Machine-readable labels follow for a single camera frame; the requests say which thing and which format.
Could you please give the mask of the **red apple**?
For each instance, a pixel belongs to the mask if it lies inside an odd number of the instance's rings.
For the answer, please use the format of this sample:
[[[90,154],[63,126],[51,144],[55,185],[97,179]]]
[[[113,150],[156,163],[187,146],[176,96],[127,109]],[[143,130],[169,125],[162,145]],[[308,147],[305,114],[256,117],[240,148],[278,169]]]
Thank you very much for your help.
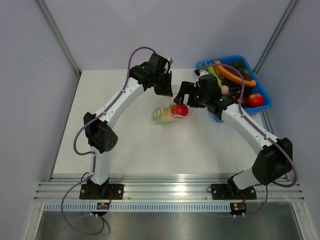
[[[185,116],[187,116],[189,114],[189,109],[188,109],[188,106],[186,104],[182,104],[182,105],[175,104],[172,107],[171,112],[172,112],[173,115],[180,115],[180,116],[185,117]]]
[[[250,108],[257,108],[264,104],[264,97],[259,93],[253,93],[247,98]]]

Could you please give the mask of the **clear dotted zip bag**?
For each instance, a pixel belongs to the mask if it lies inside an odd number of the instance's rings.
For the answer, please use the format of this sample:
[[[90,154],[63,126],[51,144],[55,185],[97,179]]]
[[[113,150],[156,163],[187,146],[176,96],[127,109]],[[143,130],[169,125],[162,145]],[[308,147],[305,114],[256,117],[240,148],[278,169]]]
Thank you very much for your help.
[[[172,85],[173,96],[161,96],[158,104],[151,114],[151,121],[155,124],[162,124],[188,118],[193,114],[190,107],[185,103],[179,105],[174,98],[180,90],[179,85]]]

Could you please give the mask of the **yellow lemon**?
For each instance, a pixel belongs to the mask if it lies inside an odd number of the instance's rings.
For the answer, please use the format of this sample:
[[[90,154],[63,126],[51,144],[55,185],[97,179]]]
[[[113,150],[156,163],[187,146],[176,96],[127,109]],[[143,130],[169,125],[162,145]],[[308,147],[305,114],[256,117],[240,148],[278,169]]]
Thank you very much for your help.
[[[172,112],[170,109],[165,109],[163,112],[162,112],[162,120],[164,122],[171,122],[173,121],[173,116],[172,116]]]

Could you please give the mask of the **red apple front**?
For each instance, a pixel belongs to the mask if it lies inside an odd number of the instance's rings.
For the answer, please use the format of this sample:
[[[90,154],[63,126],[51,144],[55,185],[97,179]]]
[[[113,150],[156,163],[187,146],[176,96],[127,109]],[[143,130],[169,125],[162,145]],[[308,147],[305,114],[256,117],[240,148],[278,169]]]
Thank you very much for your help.
[[[264,104],[264,97],[259,93],[253,93],[247,98],[250,108],[257,108]]]

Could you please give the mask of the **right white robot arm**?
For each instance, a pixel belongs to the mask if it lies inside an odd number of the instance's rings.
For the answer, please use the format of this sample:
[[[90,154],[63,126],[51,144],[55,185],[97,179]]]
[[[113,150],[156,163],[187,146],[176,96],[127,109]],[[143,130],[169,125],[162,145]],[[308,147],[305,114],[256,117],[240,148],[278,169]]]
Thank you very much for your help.
[[[232,199],[240,198],[255,185],[267,186],[294,169],[292,142],[286,137],[278,138],[257,124],[236,98],[222,93],[214,75],[201,75],[196,82],[183,81],[173,101],[182,105],[186,95],[189,107],[206,108],[229,124],[256,154],[252,167],[227,180],[226,191]]]

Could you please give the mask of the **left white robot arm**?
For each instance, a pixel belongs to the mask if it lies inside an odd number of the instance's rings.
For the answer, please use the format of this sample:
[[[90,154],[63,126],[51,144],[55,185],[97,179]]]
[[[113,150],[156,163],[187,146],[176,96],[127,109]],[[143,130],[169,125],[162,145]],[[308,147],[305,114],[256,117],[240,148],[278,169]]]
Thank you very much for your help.
[[[110,152],[118,142],[113,131],[118,119],[130,104],[152,88],[156,95],[172,97],[172,58],[153,53],[149,60],[129,67],[121,89],[94,114],[83,117],[85,136],[92,154],[92,173],[81,188],[82,199],[111,197]]]

